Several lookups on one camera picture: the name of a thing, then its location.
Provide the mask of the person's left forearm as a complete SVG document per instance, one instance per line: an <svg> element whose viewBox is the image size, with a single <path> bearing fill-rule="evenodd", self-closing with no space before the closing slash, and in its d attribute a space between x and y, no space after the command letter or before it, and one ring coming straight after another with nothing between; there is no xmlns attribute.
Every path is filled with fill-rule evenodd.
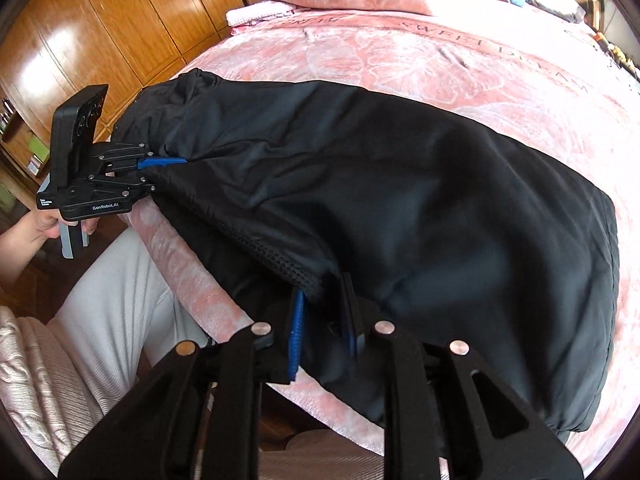
<svg viewBox="0 0 640 480"><path fill-rule="evenodd" d="M26 266L46 241L40 231L30 224L18 222L1 235L1 285L10 286L20 277Z"/></svg>

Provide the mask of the person's left hand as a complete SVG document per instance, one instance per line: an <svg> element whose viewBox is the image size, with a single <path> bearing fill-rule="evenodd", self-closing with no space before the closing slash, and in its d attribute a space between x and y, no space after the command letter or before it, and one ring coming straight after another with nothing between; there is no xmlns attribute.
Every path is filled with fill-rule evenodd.
<svg viewBox="0 0 640 480"><path fill-rule="evenodd" d="M31 242L44 242L45 240L50 240L50 238L58 238L61 226L67 226L68 228L80 226L82 232L91 235L99 224L98 218L80 221L64 220L57 209L34 209L26 214L26 218L27 238Z"/></svg>

